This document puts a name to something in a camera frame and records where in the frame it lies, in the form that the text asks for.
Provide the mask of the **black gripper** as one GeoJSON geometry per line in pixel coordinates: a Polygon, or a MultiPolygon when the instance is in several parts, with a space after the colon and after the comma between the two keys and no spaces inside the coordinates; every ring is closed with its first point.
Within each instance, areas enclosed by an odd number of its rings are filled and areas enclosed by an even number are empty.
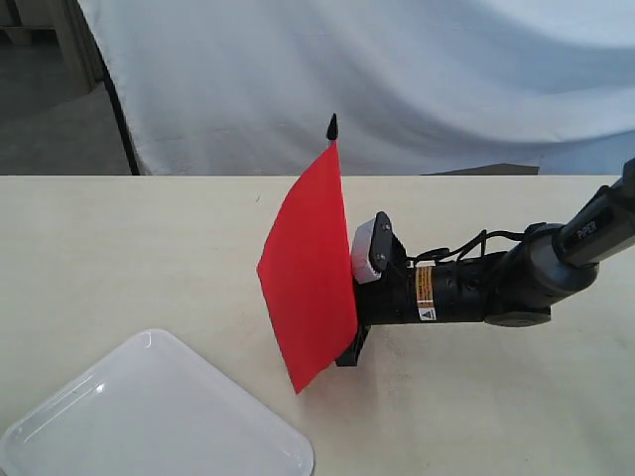
{"type": "Polygon", "coordinates": [[[379,211],[371,241],[371,261],[380,280],[359,285],[354,280],[360,324],[351,344],[335,360],[337,367],[356,367],[369,325],[433,323],[438,320],[433,291],[433,267],[418,266],[395,236],[388,215],[379,211]]]}

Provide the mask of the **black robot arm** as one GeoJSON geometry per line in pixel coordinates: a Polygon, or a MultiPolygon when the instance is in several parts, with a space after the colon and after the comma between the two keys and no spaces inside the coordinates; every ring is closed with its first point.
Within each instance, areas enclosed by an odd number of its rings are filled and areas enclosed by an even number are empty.
{"type": "Polygon", "coordinates": [[[360,225],[351,249],[357,330],[336,358],[354,367],[373,326],[479,323],[528,327],[590,287],[600,263],[634,244],[634,163],[567,224],[480,231],[457,249],[407,254],[389,216],[360,225]]]}

